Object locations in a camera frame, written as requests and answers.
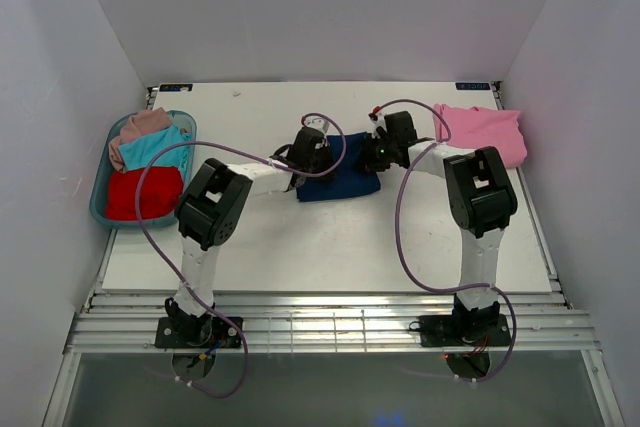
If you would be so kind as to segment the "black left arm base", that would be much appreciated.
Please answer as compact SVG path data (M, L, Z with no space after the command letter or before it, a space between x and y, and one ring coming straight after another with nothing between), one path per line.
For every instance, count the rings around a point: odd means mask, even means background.
M157 325L154 346L160 349L203 349L217 345L221 349L238 349L242 346L239 329L241 317L231 317L232 327L218 317L207 318L196 333L181 332L169 317L162 317Z

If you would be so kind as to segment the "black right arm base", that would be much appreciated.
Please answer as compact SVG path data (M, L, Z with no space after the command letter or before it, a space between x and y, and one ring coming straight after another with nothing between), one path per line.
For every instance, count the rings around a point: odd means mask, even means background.
M506 317L500 315L495 325L463 331L451 315L423 315L409 324L422 347L507 347L512 337Z

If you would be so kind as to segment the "dark blue t shirt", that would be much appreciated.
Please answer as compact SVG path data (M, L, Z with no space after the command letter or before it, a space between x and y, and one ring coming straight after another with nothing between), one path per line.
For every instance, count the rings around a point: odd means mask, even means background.
M346 154L329 179L307 178L296 189L299 202L345 200L372 195L381 189L378 175L358 170L356 163L363 150L366 133L347 134Z

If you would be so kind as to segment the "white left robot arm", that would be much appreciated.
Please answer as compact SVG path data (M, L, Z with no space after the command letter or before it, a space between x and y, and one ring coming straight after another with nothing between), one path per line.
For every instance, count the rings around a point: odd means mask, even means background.
M293 143L278 149L265 164L225 164L206 160L180 198L175 214L181 235L183 279L165 302L173 331L190 346L205 344L212 334L213 282L221 246L236 230L248 199L287 193L309 173L333 165L326 136L328 124L304 126Z

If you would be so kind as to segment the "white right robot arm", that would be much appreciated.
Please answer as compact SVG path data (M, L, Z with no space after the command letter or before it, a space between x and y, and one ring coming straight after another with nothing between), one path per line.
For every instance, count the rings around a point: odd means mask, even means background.
M459 284L442 291L452 296L452 311L418 318L414 330L421 345L508 345L511 335L495 282L499 247L518 202L498 150L462 149L446 140L421 138L406 111L385 114L376 108L369 117L374 130L365 136L357 167L378 173L398 165L407 174L423 172L442 179L461 234Z

